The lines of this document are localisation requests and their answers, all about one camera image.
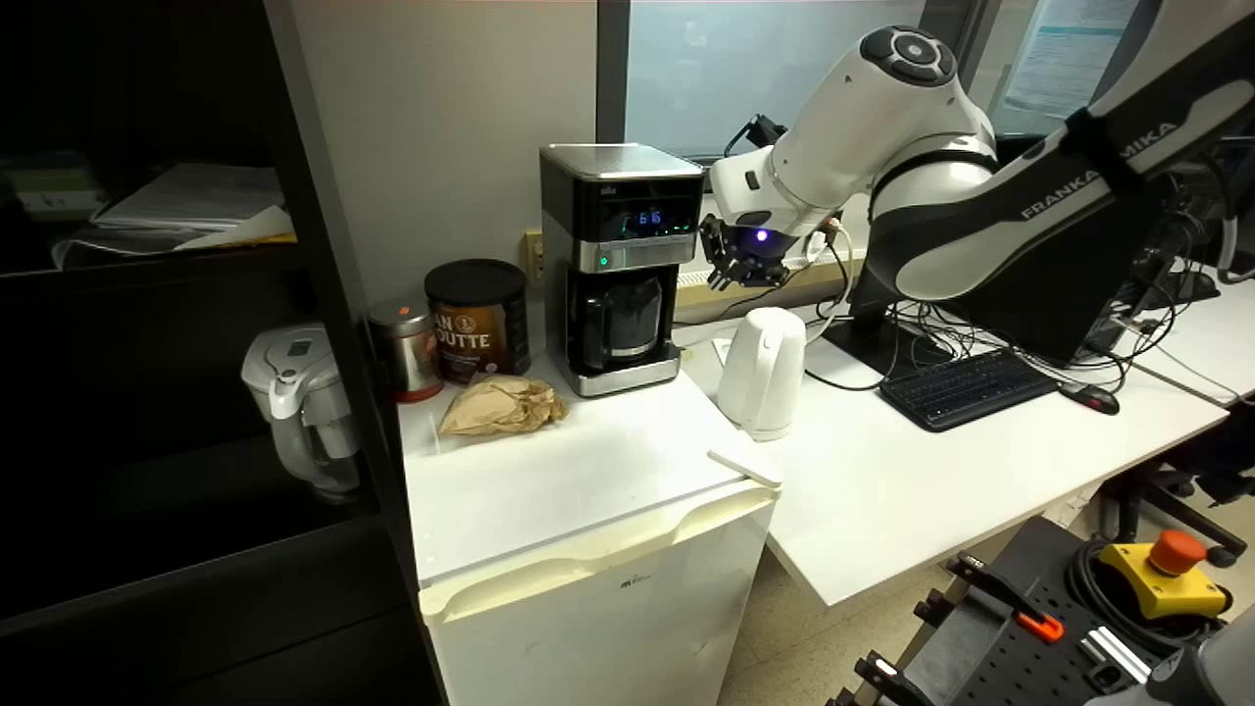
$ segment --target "electric kettle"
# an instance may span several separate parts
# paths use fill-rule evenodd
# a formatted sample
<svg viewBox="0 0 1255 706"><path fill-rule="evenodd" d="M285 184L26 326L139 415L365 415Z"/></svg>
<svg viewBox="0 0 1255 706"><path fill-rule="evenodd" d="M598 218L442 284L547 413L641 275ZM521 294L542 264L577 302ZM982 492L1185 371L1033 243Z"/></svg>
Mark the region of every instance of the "electric kettle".
<svg viewBox="0 0 1255 706"><path fill-rule="evenodd" d="M297 484L331 501L357 492L355 413L327 331L263 331L240 367L271 422L276 454Z"/></svg>
<svg viewBox="0 0 1255 706"><path fill-rule="evenodd" d="M759 305L743 319L714 404L752 438L782 438L804 377L808 331L794 310Z"/></svg>

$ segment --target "red object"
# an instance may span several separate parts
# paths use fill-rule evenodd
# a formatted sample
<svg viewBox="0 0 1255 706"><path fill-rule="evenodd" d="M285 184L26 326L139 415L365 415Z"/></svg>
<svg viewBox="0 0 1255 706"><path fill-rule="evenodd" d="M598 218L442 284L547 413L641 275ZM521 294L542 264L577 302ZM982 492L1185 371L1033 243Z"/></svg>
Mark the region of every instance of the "red object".
<svg viewBox="0 0 1255 706"><path fill-rule="evenodd" d="M1207 558L1207 544L1195 540L1185 528L1161 528L1161 536L1148 544L1148 569L1164 574L1164 575L1182 575L1193 566L1202 566Z"/></svg>
<svg viewBox="0 0 1255 706"><path fill-rule="evenodd" d="M1045 642L1062 642L1062 634L1067 634L1062 618L1057 618L1057 616L1036 618L1027 611L1017 611L1017 618L1020 618L1025 630L1033 630Z"/></svg>

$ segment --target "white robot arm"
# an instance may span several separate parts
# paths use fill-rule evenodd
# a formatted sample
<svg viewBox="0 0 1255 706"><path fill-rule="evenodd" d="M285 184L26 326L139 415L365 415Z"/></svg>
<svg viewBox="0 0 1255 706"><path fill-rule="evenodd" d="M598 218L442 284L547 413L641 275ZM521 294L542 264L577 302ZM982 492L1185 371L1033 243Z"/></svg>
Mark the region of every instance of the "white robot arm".
<svg viewBox="0 0 1255 706"><path fill-rule="evenodd" d="M736 259L782 259L871 187L867 269L904 299L949 302L1250 105L1255 0L1161 0L1126 76L998 166L993 124L957 86L953 54L925 30L888 28L827 76L778 145L711 166L706 228Z"/></svg>

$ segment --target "black machine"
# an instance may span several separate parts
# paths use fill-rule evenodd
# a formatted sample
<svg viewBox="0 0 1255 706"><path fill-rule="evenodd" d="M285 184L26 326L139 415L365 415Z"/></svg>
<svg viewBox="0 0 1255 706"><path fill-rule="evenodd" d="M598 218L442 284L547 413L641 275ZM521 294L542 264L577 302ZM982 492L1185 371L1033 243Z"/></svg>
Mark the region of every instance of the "black machine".
<svg viewBox="0 0 1255 706"><path fill-rule="evenodd" d="M680 264L696 259L702 170L634 141L542 148L547 331L581 395L663 386Z"/></svg>

